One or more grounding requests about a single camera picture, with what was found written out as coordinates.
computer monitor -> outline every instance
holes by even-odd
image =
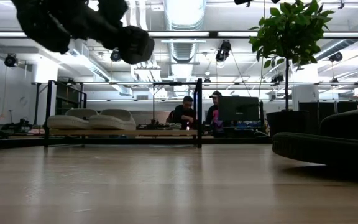
[[[259,99],[257,97],[219,97],[220,121],[258,121]]]

tree trunk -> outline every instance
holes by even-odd
[[[285,59],[285,111],[289,110],[288,106],[288,72],[290,69],[290,60],[288,58]]]

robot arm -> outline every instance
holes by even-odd
[[[154,40],[141,28],[123,27],[125,0],[99,0],[99,11],[84,0],[12,0],[24,33],[52,52],[64,54],[70,39],[94,39],[107,49],[118,48],[129,64],[147,61]]]

black shirt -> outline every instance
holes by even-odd
[[[175,107],[175,110],[173,111],[173,123],[176,124],[186,124],[187,120],[182,120],[181,117],[182,116],[189,116],[194,118],[195,117],[195,112],[192,108],[189,108],[187,110],[184,109],[183,105],[178,105],[177,107]]]

potted plant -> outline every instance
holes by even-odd
[[[323,11],[323,5],[319,7],[317,0],[306,5],[301,0],[296,0],[294,4],[281,3],[280,10],[270,8],[271,16],[261,18],[259,26],[250,28],[259,30],[257,37],[250,37],[249,40],[257,60],[261,57],[267,59],[264,68],[285,62],[285,110],[267,115],[271,136],[282,131],[307,132],[307,112],[288,109],[290,61],[298,68],[317,63],[313,57],[320,51],[317,41],[323,37],[323,27],[328,29],[326,23],[332,19],[328,16],[334,13]]]

